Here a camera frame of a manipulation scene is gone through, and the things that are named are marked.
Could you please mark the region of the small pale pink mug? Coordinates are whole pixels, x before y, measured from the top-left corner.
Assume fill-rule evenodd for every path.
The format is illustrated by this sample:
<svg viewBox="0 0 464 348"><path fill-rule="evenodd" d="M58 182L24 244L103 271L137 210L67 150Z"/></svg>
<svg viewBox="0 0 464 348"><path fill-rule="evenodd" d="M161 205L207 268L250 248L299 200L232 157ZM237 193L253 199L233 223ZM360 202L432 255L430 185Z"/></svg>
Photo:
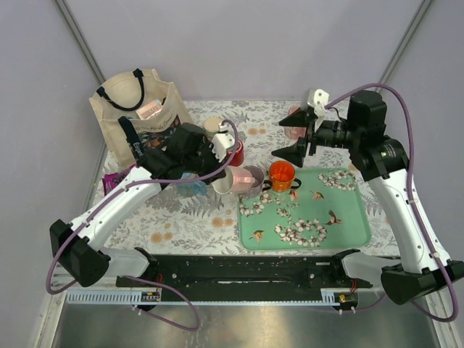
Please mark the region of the small pale pink mug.
<svg viewBox="0 0 464 348"><path fill-rule="evenodd" d="M249 191L255 182L254 176L242 167L227 166L225 177L212 182L217 194L243 194Z"/></svg>

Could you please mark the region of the orange mug black handle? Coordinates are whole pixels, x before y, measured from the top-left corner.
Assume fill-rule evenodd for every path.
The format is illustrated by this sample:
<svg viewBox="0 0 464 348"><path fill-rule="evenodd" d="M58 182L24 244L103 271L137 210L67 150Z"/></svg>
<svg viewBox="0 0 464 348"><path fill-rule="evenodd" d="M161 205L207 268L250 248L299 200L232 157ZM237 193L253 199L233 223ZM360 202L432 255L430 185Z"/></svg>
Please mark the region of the orange mug black handle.
<svg viewBox="0 0 464 348"><path fill-rule="evenodd" d="M263 189L272 189L276 192L299 189L302 185L296 177L294 166L286 161L273 162L268 170L268 179L263 182Z"/></svg>

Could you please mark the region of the lilac mug black handle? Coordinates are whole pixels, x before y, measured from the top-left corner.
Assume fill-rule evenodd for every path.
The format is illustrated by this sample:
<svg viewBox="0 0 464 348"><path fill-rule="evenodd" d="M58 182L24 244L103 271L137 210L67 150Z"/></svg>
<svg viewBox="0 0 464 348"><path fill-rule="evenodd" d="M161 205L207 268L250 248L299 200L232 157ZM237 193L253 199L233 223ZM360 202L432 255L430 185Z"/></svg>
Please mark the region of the lilac mug black handle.
<svg viewBox="0 0 464 348"><path fill-rule="evenodd" d="M246 198L252 198L255 196L259 196L261 193L268 191L272 188L272 183L269 180L265 179L264 172L256 166L248 165L245 166L244 169L248 170L255 182L252 184L252 187L243 193L243 196Z"/></svg>

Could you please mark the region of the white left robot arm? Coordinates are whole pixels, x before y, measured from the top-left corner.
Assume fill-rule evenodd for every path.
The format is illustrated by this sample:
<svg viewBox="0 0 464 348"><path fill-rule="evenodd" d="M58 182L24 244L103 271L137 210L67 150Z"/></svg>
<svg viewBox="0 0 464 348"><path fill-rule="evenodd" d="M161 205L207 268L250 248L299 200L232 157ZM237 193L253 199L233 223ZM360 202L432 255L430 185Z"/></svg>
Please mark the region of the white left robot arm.
<svg viewBox="0 0 464 348"><path fill-rule="evenodd" d="M219 132L208 139L204 130L191 123L179 125L160 145L145 152L136 150L136 165L94 207L71 222L57 220L50 227L54 268L61 265L83 287L103 277L131 276L141 286L157 280L156 261L148 252L105 247L111 233L146 200L170 184L223 178L238 144L236 126L230 120L219 124Z"/></svg>

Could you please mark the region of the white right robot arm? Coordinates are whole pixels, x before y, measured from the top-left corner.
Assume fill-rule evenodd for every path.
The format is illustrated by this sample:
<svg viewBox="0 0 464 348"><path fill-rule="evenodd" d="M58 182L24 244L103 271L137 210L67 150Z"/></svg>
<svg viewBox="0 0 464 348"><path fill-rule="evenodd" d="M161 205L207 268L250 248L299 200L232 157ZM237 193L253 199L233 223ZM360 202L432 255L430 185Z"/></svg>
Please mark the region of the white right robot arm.
<svg viewBox="0 0 464 348"><path fill-rule="evenodd" d="M324 120L328 108L328 93L308 90L301 106L279 123L304 128L305 135L272 154L302 167L319 146L347 149L351 163L380 201L400 253L399 263L394 263L346 252L331 267L331 281L340 287L356 278L379 283L391 301L403 305L462 279L463 262L452 260L441 245L418 198L412 156L385 134L387 105L382 96L365 89L353 93L343 121Z"/></svg>

